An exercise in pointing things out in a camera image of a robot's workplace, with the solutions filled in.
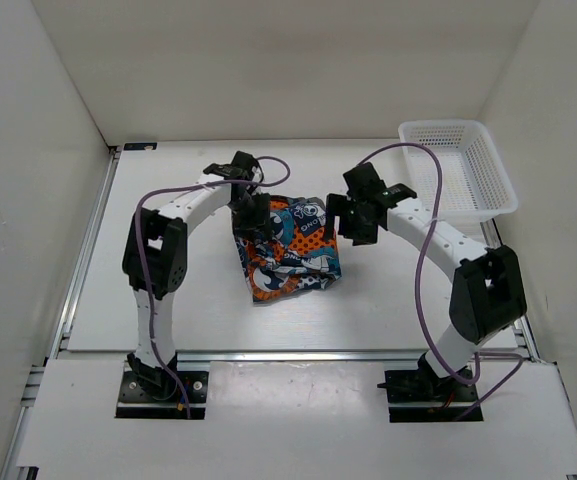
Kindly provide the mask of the colourful patterned shorts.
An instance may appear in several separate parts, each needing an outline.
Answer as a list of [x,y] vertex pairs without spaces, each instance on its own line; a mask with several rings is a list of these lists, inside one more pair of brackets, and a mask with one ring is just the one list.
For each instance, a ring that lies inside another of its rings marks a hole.
[[326,239],[326,213],[318,197],[273,195],[272,236],[233,233],[244,280],[255,303],[309,290],[325,290],[342,277],[335,237]]

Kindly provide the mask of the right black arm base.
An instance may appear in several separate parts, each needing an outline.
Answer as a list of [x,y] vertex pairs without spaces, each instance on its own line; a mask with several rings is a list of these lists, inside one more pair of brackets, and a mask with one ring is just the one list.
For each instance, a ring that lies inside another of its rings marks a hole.
[[426,366],[386,370],[377,385],[386,392],[390,423],[482,422],[475,385],[438,378]]

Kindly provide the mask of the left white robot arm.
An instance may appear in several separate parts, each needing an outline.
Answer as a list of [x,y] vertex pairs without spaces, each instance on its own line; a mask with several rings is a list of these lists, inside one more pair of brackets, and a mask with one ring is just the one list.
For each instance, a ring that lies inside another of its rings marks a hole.
[[138,309],[138,346],[128,363],[154,399],[170,398],[178,386],[172,304],[187,274],[190,234],[227,207],[237,233],[269,238],[265,186],[259,159],[238,151],[228,164],[207,166],[195,183],[154,190],[138,201],[122,259]]

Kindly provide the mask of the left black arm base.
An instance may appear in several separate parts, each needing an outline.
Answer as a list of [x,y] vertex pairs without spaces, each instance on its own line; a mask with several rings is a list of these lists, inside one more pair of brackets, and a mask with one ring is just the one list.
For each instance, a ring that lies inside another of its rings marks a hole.
[[120,419],[204,420],[209,372],[175,370],[176,358],[168,368],[144,365],[133,353],[127,356],[115,407]]

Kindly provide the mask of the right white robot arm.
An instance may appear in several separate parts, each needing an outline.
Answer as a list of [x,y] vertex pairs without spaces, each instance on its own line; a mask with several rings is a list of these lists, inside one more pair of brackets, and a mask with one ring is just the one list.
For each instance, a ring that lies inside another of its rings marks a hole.
[[527,302],[516,253],[489,248],[426,210],[403,184],[387,186],[372,164],[343,175],[348,191],[326,199],[327,236],[338,234],[356,245],[372,245],[380,231],[396,235],[430,260],[450,280],[450,324],[419,360],[417,387],[428,399],[448,393],[459,372],[498,332],[525,315]]

